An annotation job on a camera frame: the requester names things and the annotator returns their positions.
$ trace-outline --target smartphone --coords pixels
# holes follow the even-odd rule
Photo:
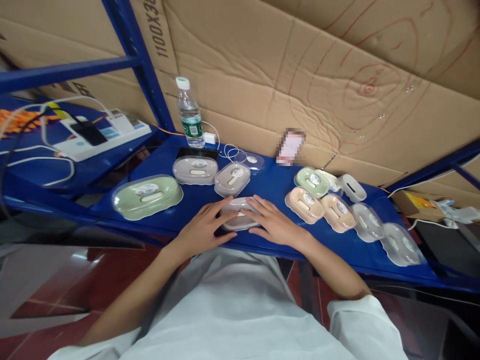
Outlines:
[[[305,131],[288,128],[278,148],[276,163],[280,166],[292,166],[307,137]]]
[[[176,154],[176,159],[182,156],[192,156],[192,155],[207,157],[217,161],[219,157],[219,152],[217,150],[208,149],[208,148],[181,147],[178,153]]]

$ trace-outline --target plastic bottle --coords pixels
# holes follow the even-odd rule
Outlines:
[[[176,85],[179,89],[178,111],[180,112],[186,141],[191,148],[201,149],[205,146],[202,117],[200,116],[199,106],[189,92],[190,81],[185,77],[177,77]]]

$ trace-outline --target red tile floor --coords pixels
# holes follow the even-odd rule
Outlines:
[[[90,312],[81,320],[65,325],[0,339],[0,360],[45,360],[54,351],[78,342],[109,304],[152,262],[159,249],[147,245],[145,250],[89,248],[74,254],[27,302],[13,318],[45,317]],[[328,329],[327,305],[338,297],[327,284],[312,278],[322,324]],[[299,269],[291,269],[287,281],[301,306]],[[400,308],[393,296],[379,293],[379,300],[408,342],[410,352],[418,346],[403,326]]]

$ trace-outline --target green soap dish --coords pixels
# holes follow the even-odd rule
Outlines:
[[[115,211],[125,219],[136,221],[177,205],[184,192],[168,175],[154,175],[127,182],[111,196]]]
[[[320,199],[330,188],[329,181],[325,176],[319,174],[313,167],[304,167],[293,179],[298,187],[304,188],[314,198]]]

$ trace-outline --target person's left hand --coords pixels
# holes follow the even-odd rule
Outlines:
[[[216,248],[237,236],[236,232],[229,232],[219,237],[214,236],[215,230],[239,214],[237,211],[232,211],[218,218],[215,217],[220,209],[232,199],[233,197],[229,196],[222,201],[209,203],[202,207],[198,214],[180,231],[176,239],[167,245],[175,255],[180,257],[181,262]]]

